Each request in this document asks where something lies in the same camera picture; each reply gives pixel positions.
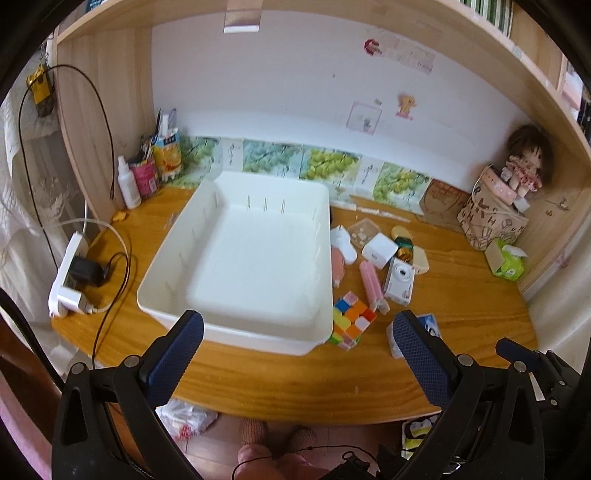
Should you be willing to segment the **brown cardboard picture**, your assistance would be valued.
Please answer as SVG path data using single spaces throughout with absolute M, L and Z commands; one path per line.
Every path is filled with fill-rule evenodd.
M 468 198 L 467 192 L 433 179 L 420 201 L 423 214 L 418 218 L 424 223 L 462 233 L 457 216 Z

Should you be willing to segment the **brown haired doll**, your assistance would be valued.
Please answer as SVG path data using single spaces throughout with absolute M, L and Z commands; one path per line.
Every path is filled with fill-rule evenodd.
M 507 140 L 509 157 L 501 179 L 520 198 L 541 190 L 551 182 L 554 154 L 549 139 L 533 124 L 516 129 Z

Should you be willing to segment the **colourful rubik's cube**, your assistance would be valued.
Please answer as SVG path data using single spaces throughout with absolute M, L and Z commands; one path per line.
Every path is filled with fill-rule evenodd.
M 332 311 L 332 335 L 329 343 L 349 351 L 359 344 L 360 338 L 377 319 L 377 314 L 370 310 L 356 294 L 348 292 L 337 302 Z

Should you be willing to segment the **blue label floss box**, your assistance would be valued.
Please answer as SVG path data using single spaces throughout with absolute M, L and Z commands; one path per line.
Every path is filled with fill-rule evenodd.
M 423 335 L 418 332 L 418 326 L 434 337 L 441 337 L 441 330 L 433 314 L 415 316 L 411 311 L 401 311 L 387 327 L 386 333 L 394 359 L 402 359 L 411 347 L 419 344 Z

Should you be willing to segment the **white spray bottle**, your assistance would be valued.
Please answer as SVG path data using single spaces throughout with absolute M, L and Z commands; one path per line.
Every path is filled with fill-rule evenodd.
M 133 173 L 122 155 L 117 158 L 117 181 L 126 208 L 137 208 L 141 204 L 141 196 Z

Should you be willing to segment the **grape pattern paper boxes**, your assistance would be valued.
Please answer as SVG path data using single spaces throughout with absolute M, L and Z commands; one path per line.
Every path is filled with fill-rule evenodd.
M 304 144 L 182 136 L 180 151 L 183 170 L 171 184 L 181 188 L 224 171 L 262 174 L 321 183 L 339 205 L 359 197 L 421 215 L 420 203 L 432 182 L 391 162 Z

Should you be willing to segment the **yellow small clip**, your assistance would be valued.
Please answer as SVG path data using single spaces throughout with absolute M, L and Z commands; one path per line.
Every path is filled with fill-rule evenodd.
M 119 223 L 119 222 L 123 222 L 126 218 L 128 217 L 128 212 L 127 211 L 116 211 L 113 216 L 111 217 L 111 222 L 112 223 Z

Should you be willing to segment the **green tissue pack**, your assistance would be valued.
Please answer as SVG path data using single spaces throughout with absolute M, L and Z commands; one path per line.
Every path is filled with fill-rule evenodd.
M 521 248 L 496 238 L 486 248 L 485 257 L 494 276 L 517 281 L 525 271 L 528 255 Z

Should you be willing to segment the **white square charger box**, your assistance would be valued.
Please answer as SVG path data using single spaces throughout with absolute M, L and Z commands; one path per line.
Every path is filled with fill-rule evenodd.
M 378 233 L 363 246 L 362 256 L 377 269 L 383 269 L 399 250 L 398 244 L 383 233 Z

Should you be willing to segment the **patterned beige tote bag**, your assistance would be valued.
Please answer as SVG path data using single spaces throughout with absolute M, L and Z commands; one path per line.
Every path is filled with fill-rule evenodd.
M 457 215 L 460 227 L 474 249 L 484 251 L 495 239 L 513 245 L 525 230 L 529 219 L 512 203 L 507 204 L 506 199 L 515 200 L 514 192 L 492 166 L 486 166 Z

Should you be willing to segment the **cream oval object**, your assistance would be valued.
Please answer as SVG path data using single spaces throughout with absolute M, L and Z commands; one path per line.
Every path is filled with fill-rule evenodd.
M 416 275 L 426 274 L 430 270 L 427 254 L 423 248 L 414 246 L 412 264 Z

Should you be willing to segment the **clear small plastic box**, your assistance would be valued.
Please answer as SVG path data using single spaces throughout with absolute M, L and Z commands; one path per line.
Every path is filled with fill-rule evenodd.
M 380 227 L 368 218 L 363 218 L 348 228 L 349 236 L 356 247 L 362 249 L 370 240 L 381 232 Z

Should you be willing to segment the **yellow hanging device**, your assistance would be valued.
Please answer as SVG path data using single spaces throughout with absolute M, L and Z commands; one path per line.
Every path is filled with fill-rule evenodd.
M 48 66 L 46 64 L 40 64 L 26 78 L 26 84 L 31 92 L 38 116 L 40 118 L 49 116 L 55 106 L 55 97 Z

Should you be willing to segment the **white instant camera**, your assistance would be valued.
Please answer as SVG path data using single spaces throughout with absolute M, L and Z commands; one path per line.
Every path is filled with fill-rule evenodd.
M 412 301 L 415 270 L 412 265 L 393 258 L 384 283 L 384 297 L 401 306 L 408 306 Z

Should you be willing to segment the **yellow pony sticker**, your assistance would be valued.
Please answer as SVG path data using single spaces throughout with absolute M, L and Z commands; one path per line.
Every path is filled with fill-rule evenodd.
M 416 99 L 412 95 L 401 94 L 396 116 L 409 121 L 413 120 L 412 110 L 417 106 Z

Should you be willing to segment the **red character sticker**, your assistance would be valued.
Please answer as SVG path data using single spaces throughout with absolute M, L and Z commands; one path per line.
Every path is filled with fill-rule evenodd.
M 383 56 L 380 42 L 376 39 L 368 39 L 363 43 L 363 49 L 370 56 Z

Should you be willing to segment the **white power strip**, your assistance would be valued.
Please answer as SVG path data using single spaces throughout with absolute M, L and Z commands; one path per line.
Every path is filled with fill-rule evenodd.
M 90 314 L 94 306 L 77 286 L 70 270 L 75 260 L 85 259 L 88 252 L 86 238 L 74 232 L 68 242 L 48 296 L 48 311 L 51 318 L 64 318 L 69 312 Z

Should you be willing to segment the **black power adapter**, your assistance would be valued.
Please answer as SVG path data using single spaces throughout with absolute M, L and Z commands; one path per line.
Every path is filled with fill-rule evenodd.
M 70 277 L 82 285 L 101 286 L 106 278 L 105 268 L 98 262 L 75 255 L 70 263 Z

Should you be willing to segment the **white plastic storage bin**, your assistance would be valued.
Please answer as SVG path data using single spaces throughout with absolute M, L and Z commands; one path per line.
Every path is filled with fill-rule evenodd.
M 224 172 L 194 191 L 136 292 L 166 328 L 186 310 L 206 340 L 304 356 L 332 334 L 329 190 Z

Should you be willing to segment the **white plastic holder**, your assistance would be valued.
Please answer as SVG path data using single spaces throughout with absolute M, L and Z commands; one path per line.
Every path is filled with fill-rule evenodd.
M 342 225 L 332 228 L 331 230 L 331 245 L 337 248 L 341 254 L 346 265 L 352 265 L 358 258 L 356 248 L 353 247 L 352 237 L 349 231 Z

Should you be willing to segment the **pink framed sticker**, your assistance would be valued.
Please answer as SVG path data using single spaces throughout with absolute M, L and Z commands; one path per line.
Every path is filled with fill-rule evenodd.
M 369 135 L 374 135 L 381 119 L 383 110 L 375 105 L 359 101 L 353 102 L 346 128 Z

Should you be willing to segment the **pink pen can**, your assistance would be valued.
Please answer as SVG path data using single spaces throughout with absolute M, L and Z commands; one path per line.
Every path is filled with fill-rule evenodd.
M 129 168 L 142 199 L 147 199 L 158 191 L 158 172 L 151 158 L 140 160 L 133 157 L 129 162 Z

